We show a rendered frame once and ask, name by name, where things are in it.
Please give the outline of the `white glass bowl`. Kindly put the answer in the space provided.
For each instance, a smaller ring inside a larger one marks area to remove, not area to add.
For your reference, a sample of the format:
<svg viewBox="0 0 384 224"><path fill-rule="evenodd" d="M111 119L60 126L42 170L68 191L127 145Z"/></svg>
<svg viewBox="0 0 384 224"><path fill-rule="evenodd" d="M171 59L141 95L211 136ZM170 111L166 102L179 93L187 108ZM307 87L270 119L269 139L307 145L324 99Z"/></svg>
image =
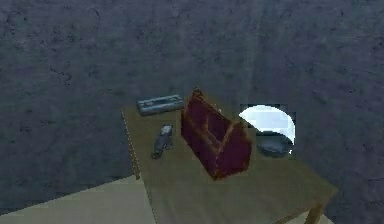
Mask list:
<svg viewBox="0 0 384 224"><path fill-rule="evenodd" d="M256 131L256 148L265 156L283 158L293 153L296 125L285 111L270 105L250 106L239 113Z"/></svg>

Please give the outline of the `blue-grey flat remote control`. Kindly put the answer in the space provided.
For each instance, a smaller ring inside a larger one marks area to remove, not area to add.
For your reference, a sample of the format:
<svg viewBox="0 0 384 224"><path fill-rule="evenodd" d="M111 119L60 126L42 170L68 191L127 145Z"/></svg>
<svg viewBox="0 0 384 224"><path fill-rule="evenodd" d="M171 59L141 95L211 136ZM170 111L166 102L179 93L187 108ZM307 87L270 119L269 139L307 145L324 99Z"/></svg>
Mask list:
<svg viewBox="0 0 384 224"><path fill-rule="evenodd" d="M180 95L168 95L136 102L140 115L148 116L178 110L184 106L184 100Z"/></svg>

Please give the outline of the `dark red open box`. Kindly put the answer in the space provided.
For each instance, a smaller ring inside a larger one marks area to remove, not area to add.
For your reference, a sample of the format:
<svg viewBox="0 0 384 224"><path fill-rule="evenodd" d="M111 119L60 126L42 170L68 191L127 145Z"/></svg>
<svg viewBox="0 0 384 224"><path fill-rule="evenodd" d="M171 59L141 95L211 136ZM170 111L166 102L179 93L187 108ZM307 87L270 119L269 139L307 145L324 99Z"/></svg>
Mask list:
<svg viewBox="0 0 384 224"><path fill-rule="evenodd" d="M252 143L242 122L223 115L198 88L181 110L181 136L213 180L249 167Z"/></svg>

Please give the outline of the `small grey remote control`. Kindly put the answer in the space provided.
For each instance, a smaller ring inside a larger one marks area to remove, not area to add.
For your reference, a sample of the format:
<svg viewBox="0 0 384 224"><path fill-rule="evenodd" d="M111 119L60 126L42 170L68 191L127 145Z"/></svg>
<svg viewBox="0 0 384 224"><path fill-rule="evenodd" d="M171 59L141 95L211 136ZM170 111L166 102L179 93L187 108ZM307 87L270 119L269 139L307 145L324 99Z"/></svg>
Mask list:
<svg viewBox="0 0 384 224"><path fill-rule="evenodd" d="M159 159L165 150L171 150L173 148L173 126L163 125L160 129L154 144L154 150L151 154L152 159Z"/></svg>

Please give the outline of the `olive wooden table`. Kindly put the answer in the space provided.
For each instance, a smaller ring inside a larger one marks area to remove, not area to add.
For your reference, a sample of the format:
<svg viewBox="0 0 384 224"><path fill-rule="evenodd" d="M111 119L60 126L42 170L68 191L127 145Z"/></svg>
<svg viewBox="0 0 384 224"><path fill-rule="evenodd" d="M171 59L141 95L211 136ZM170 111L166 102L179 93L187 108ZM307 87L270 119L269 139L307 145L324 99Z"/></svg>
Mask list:
<svg viewBox="0 0 384 224"><path fill-rule="evenodd" d="M247 171L214 181L182 138L178 111L122 114L156 224L328 224L321 216L337 188L302 161L254 152ZM163 125L173 126L173 148L152 159Z"/></svg>

